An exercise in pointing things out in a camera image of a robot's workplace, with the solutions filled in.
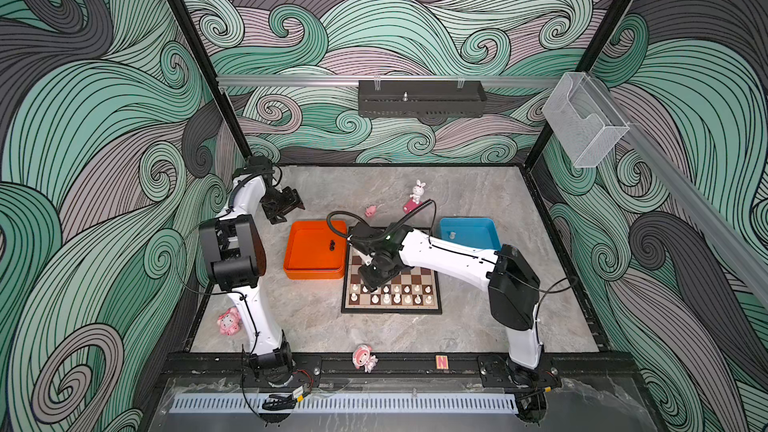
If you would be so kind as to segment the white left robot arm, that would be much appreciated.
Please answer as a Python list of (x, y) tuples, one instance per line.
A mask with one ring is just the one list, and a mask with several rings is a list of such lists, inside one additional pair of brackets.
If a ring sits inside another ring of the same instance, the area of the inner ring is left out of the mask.
[(261, 278), (267, 256), (254, 214), (263, 211), (270, 224), (284, 223), (286, 215), (304, 207), (296, 189), (278, 187), (279, 168), (269, 159), (252, 156), (233, 176), (232, 190), (213, 219), (199, 225), (199, 241), (208, 279), (235, 304), (248, 336), (248, 365), (276, 382), (293, 371), (285, 332), (268, 304)]

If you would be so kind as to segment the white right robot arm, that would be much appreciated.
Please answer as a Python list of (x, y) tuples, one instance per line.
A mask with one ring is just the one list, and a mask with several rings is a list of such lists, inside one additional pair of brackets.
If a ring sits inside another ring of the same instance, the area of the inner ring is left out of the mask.
[(538, 333), (541, 283), (516, 249), (467, 247), (410, 226), (379, 231), (361, 225), (354, 230), (365, 233), (350, 235), (347, 242), (363, 260), (362, 281), (367, 287), (381, 287), (414, 268), (472, 285), (487, 293), (491, 316), (505, 328), (509, 360), (529, 370), (538, 367), (543, 353)]

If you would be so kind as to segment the orange plastic tray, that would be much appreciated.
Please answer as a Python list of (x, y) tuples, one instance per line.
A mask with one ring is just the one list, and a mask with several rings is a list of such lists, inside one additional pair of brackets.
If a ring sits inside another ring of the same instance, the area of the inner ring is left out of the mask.
[(325, 221), (297, 221), (290, 230), (283, 270), (291, 280), (341, 279), (347, 266), (347, 243)]

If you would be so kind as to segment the white bunny phone stand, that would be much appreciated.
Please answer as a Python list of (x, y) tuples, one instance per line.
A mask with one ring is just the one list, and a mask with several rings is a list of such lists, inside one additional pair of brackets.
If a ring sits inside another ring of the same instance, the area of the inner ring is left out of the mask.
[(422, 203), (422, 196), (425, 193), (425, 188), (426, 184), (424, 182), (420, 180), (416, 181), (416, 185), (412, 188), (408, 201), (403, 206), (403, 212), (405, 214), (410, 213)]

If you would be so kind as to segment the pink melody figurine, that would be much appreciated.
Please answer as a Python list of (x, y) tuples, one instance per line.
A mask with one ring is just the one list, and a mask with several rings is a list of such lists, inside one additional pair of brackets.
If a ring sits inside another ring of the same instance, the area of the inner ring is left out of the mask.
[(365, 373), (371, 373), (376, 367), (378, 358), (373, 353), (373, 349), (367, 344), (359, 345), (352, 355), (352, 363), (358, 370)]

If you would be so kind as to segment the blue plastic tray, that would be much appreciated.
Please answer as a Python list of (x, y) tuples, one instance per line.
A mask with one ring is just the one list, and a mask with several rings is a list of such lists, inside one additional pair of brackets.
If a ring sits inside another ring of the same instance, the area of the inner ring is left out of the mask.
[(477, 249), (502, 248), (495, 223), (490, 218), (445, 217), (439, 222), (442, 240)]

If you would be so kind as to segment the red letter block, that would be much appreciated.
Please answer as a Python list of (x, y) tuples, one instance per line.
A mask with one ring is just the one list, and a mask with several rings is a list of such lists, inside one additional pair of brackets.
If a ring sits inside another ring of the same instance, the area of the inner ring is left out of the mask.
[(447, 355), (436, 355), (435, 356), (435, 367), (436, 367), (437, 370), (448, 370), (450, 368), (448, 356)]

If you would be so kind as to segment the pink kitty figurine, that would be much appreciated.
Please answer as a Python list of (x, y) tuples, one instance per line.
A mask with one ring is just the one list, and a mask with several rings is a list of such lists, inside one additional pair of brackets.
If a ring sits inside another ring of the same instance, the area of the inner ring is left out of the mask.
[(241, 315), (236, 307), (230, 307), (217, 319), (219, 332), (222, 335), (232, 336), (241, 330)]

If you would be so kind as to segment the clear acrylic holder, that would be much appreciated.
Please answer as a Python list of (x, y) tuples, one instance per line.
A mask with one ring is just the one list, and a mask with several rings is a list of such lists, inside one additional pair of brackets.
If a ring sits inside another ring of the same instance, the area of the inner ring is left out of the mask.
[(575, 168), (596, 168), (629, 131), (609, 89), (585, 72), (565, 73), (542, 111)]

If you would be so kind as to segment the aluminium rail back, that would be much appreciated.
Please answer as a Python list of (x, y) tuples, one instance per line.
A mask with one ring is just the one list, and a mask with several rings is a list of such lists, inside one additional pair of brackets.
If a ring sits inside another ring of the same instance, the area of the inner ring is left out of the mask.
[(360, 81), (381, 82), (449, 82), (461, 86), (468, 81), (479, 81), (490, 88), (551, 88), (558, 84), (560, 77), (529, 76), (392, 76), (392, 75), (218, 75), (216, 81), (221, 87), (353, 87)]

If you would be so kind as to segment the aluminium rail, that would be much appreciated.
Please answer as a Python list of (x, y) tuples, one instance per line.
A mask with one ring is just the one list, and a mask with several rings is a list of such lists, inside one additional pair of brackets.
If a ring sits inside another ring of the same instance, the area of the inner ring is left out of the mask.
[(558, 84), (560, 77), (529, 76), (392, 76), (392, 75), (218, 75), (216, 81), (221, 87), (353, 87), (360, 81), (381, 82), (449, 82), (461, 86), (468, 81), (479, 81), (490, 88), (551, 88)]
[(630, 124), (625, 137), (740, 280), (767, 307), (767, 267), (761, 258), (641, 127)]

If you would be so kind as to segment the black wall shelf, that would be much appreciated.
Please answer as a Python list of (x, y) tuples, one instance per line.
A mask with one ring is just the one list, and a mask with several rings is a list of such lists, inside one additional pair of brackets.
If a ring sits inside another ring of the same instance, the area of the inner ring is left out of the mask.
[(358, 83), (358, 112), (367, 118), (480, 117), (488, 97), (479, 81), (461, 86), (449, 82)]

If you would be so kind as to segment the black frame post left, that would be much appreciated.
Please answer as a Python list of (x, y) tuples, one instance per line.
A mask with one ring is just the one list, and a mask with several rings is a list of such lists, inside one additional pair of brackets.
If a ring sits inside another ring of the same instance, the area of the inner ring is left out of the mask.
[(241, 156), (248, 160), (253, 155), (246, 136), (240, 127), (238, 118), (229, 98), (220, 90), (217, 73), (205, 50), (202, 39), (196, 30), (191, 14), (184, 0), (166, 0), (182, 35), (191, 48), (191, 54), (200, 69), (203, 80), (212, 94), (213, 101), (226, 124), (235, 146)]

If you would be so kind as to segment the black frame post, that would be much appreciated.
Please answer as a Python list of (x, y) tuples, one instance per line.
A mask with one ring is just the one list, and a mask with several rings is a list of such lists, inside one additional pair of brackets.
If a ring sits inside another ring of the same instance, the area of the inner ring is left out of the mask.
[[(620, 25), (624, 18), (629, 6), (633, 0), (612, 0), (610, 6), (606, 12), (606, 15), (602, 19), (597, 32), (593, 39), (589, 43), (587, 49), (579, 61), (576, 70), (574, 72), (585, 72), (590, 74), (590, 71), (597, 63), (601, 52), (608, 44), (609, 40), (613, 36), (617, 27)], [(546, 148), (549, 140), (555, 137), (551, 127), (546, 121), (539, 138), (537, 139), (534, 147), (531, 149), (526, 159), (524, 170), (532, 172), (537, 161), (542, 156), (544, 149)]]
[(184, 0), (166, 0), (182, 35), (191, 48), (191, 54), (200, 69), (203, 80), (212, 94), (213, 101), (226, 124), (235, 146), (241, 156), (248, 160), (253, 155), (246, 136), (240, 127), (238, 118), (229, 98), (220, 90), (217, 73), (205, 50), (202, 39), (196, 30), (191, 14)]

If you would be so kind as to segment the aluminium rail right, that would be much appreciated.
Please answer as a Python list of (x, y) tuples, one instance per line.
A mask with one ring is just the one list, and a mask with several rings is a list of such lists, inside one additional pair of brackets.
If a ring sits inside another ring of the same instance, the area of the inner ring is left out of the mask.
[(641, 127), (630, 124), (625, 137), (740, 280), (767, 307), (767, 267), (761, 258)]

